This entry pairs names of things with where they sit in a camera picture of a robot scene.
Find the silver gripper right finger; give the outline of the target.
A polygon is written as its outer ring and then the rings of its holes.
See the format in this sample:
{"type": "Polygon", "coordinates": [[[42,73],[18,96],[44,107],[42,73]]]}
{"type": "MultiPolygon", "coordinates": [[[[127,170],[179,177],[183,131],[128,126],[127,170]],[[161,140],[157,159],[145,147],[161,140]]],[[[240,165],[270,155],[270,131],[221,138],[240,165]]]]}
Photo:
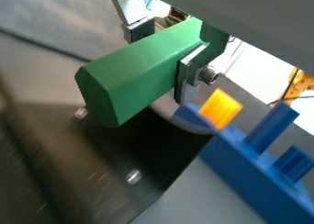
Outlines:
{"type": "Polygon", "coordinates": [[[212,85],[219,77],[219,72],[212,65],[204,64],[201,67],[195,67],[192,64],[204,49],[204,45],[197,45],[177,61],[173,100],[179,105],[184,105],[197,95],[200,83],[212,85]]]}

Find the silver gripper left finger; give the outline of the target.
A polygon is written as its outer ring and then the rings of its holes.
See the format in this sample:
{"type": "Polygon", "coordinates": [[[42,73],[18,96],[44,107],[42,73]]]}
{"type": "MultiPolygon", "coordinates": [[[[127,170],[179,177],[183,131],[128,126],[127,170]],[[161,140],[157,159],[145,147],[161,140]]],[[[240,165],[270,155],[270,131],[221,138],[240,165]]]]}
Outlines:
{"type": "Polygon", "coordinates": [[[124,39],[128,43],[155,33],[155,19],[148,16],[144,0],[112,0],[123,22],[124,39]]]}

